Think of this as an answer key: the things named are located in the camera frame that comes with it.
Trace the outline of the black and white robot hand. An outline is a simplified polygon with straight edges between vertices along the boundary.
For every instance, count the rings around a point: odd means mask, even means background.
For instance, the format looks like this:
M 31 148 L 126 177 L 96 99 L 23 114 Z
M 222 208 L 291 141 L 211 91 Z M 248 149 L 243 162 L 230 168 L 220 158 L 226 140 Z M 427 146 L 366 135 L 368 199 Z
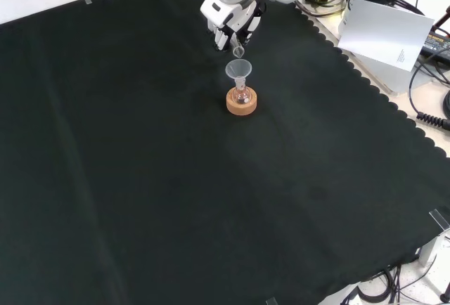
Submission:
M 266 12 L 266 4 L 252 0 L 248 6 L 242 7 L 241 4 L 225 4 L 220 0 L 204 0 L 200 11 L 207 20 L 208 31 L 214 37 L 216 50 L 231 50 L 236 58 L 242 58 L 244 46 Z

